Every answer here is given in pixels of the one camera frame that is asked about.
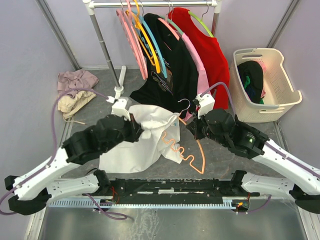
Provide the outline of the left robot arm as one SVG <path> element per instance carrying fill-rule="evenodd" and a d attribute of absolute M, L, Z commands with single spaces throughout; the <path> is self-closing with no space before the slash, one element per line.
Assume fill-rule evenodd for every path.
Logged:
<path fill-rule="evenodd" d="M 126 120 L 108 115 L 96 125 L 74 133 L 49 159 L 30 172 L 5 178 L 5 188 L 11 195 L 8 199 L 10 211 L 1 214 L 28 216 L 60 199 L 84 194 L 106 195 L 111 182 L 103 170 L 73 179 L 62 179 L 61 176 L 97 159 L 122 142 L 137 142 L 143 131 L 133 116 Z"/>

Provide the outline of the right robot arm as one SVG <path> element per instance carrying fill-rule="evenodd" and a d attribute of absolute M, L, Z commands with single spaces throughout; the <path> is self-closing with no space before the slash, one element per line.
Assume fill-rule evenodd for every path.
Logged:
<path fill-rule="evenodd" d="M 269 177 L 240 171 L 241 178 L 229 183 L 234 195 L 247 192 L 288 198 L 303 210 L 319 214 L 320 170 L 287 152 L 265 133 L 221 108 L 193 117 L 186 127 L 197 140 L 213 140 L 234 155 L 281 174 Z"/>

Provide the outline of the white t shirt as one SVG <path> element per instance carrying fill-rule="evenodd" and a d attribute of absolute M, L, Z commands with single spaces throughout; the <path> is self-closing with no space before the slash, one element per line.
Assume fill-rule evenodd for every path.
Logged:
<path fill-rule="evenodd" d="M 180 164 L 182 158 L 167 141 L 175 140 L 174 148 L 180 147 L 179 113 L 156 105 L 137 104 L 129 108 L 143 133 L 137 142 L 118 144 L 99 158 L 100 170 L 106 173 L 131 174 L 146 170 L 160 156 Z"/>

